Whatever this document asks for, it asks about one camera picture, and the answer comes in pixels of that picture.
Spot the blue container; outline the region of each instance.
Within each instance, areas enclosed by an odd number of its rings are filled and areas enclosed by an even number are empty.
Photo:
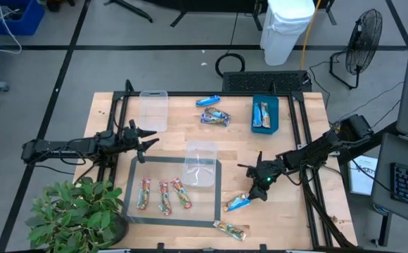
[[[13,35],[34,35],[44,15],[43,7],[37,0],[0,0],[1,6],[18,6],[25,10],[19,20],[6,20],[8,29]],[[0,20],[0,34],[8,34]]]
[[[271,128],[264,128],[261,127],[253,127],[253,119],[254,119],[254,105],[257,103],[267,103],[268,104],[268,113],[269,113],[269,120],[271,124]],[[279,129],[279,100],[276,96],[260,96],[256,95],[253,96],[253,113],[251,117],[251,131],[254,133],[259,134],[273,134],[277,129]]]

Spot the potted plant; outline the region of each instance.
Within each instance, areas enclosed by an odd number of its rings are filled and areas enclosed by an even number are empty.
[[[65,181],[43,189],[34,199],[28,219],[31,248],[47,245],[47,252],[97,252],[119,242],[127,234],[127,222],[119,215],[121,188],[109,191],[110,181],[84,177],[79,186]]]

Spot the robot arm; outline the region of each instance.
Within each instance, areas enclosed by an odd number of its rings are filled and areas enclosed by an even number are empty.
[[[331,129],[322,137],[309,143],[299,150],[288,151],[276,156],[273,161],[262,161],[262,152],[257,158],[255,167],[239,164],[247,167],[246,176],[253,179],[253,186],[249,191],[249,199],[260,198],[267,200],[267,191],[270,185],[276,182],[282,174],[292,174],[295,172],[306,173],[307,168],[319,168],[324,165],[330,153],[339,150],[348,150],[369,141],[373,131],[363,116],[353,115],[344,119],[336,129]],[[355,247],[346,240],[345,236],[333,224],[331,218],[318,203],[315,194],[310,188],[309,182],[303,181],[302,188],[304,196],[318,214],[321,220],[327,225],[334,238],[341,247]]]
[[[139,138],[156,134],[155,131],[146,131],[137,128],[133,119],[129,126],[121,130],[121,134],[115,134],[111,130],[97,133],[91,138],[81,138],[71,141],[45,141],[32,140],[23,145],[21,159],[26,164],[42,162],[49,158],[62,159],[90,159],[93,162],[106,161],[109,157],[128,150],[136,150],[140,162],[144,162],[143,153],[155,142],[140,143]]]

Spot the clear plastic container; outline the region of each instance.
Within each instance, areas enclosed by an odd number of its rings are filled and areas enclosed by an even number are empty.
[[[166,91],[142,91],[137,124],[143,130],[163,132],[168,128],[168,93]]]
[[[189,141],[184,162],[182,183],[188,186],[210,187],[215,182],[217,144],[209,141]]]

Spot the plant pot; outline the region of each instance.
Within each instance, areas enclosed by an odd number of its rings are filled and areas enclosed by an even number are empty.
[[[118,215],[115,220],[115,242],[113,245],[119,243],[129,232],[129,222],[127,222],[121,215]]]

